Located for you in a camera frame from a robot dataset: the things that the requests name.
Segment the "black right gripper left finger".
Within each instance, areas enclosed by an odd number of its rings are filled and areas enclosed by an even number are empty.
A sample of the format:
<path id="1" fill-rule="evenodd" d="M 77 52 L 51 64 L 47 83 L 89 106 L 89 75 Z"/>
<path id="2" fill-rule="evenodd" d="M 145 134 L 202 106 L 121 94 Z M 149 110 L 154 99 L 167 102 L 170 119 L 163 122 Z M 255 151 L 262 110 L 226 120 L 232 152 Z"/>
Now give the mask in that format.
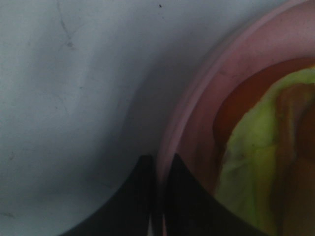
<path id="1" fill-rule="evenodd" d="M 155 170 L 151 155 L 139 157 L 117 192 L 63 236 L 146 236 L 154 202 Z"/>

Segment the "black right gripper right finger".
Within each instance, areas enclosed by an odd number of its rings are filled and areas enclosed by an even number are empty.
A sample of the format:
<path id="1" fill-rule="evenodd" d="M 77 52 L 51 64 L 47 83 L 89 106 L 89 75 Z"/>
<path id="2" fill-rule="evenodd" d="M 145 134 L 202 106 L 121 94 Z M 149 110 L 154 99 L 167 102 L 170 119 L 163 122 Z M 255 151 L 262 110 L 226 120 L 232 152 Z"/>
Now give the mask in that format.
<path id="1" fill-rule="evenodd" d="M 157 158 L 157 235 L 262 236 L 218 203 L 178 154 Z"/>

